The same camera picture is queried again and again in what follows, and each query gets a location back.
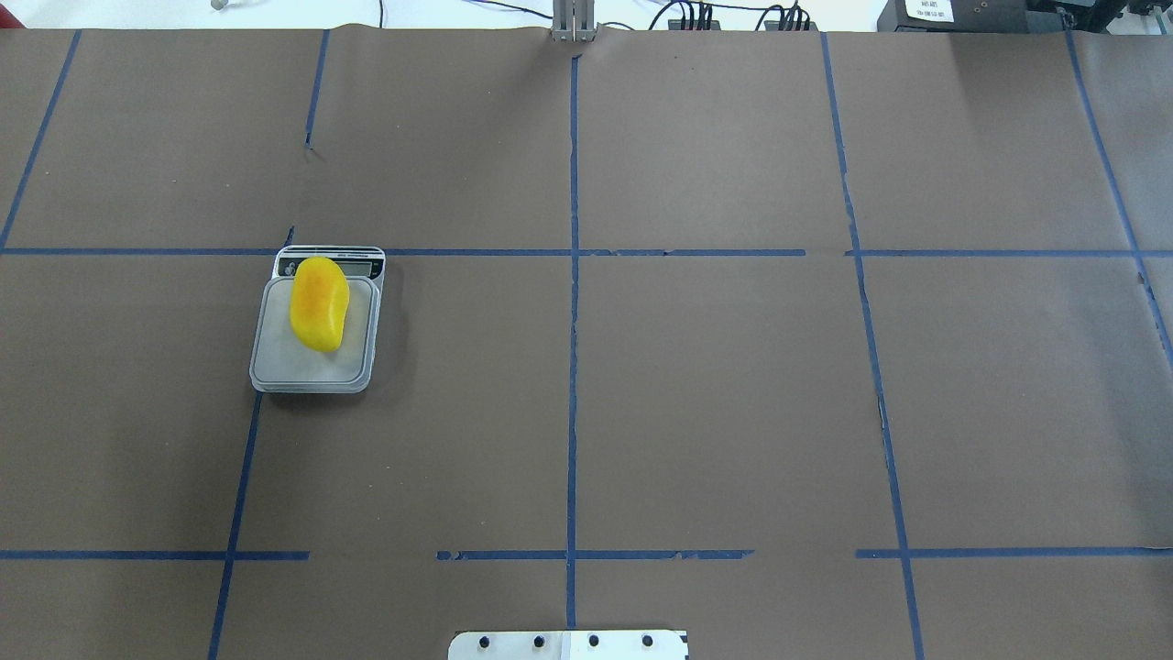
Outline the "yellow mango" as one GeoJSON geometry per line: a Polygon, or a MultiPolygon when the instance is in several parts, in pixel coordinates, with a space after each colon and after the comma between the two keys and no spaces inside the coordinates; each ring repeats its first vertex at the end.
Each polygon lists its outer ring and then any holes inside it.
{"type": "Polygon", "coordinates": [[[350,281],[333,259],[314,256],[299,264],[291,285],[289,319],[310,351],[331,354],[343,342],[350,308],[350,281]]]}

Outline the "silver digital kitchen scale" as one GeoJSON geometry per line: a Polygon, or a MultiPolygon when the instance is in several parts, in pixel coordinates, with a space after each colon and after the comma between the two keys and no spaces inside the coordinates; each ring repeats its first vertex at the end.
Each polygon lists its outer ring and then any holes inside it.
{"type": "Polygon", "coordinates": [[[377,360],[385,266],[385,251],[378,247],[282,247],[262,293],[248,363],[253,389],[365,392],[377,360]]]}

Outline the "black equipment box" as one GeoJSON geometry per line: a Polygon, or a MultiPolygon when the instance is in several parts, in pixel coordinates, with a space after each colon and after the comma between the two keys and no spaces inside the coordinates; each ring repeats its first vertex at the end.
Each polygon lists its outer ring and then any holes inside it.
{"type": "Polygon", "coordinates": [[[1031,11],[1026,1],[888,1],[876,32],[1045,34],[1063,32],[1062,18],[1031,11]]]}

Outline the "aluminium frame post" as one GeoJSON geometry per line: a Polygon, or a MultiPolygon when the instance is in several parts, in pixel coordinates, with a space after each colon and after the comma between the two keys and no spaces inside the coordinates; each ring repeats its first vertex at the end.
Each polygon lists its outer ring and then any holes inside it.
{"type": "Polygon", "coordinates": [[[594,0],[552,1],[552,41],[591,42],[598,33],[594,0]]]}

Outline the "white pedestal column base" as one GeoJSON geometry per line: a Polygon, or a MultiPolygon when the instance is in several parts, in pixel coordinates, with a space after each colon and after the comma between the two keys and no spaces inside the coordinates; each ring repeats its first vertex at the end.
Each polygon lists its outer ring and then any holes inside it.
{"type": "Polygon", "coordinates": [[[674,630],[465,632],[448,659],[689,659],[687,633],[674,630]]]}

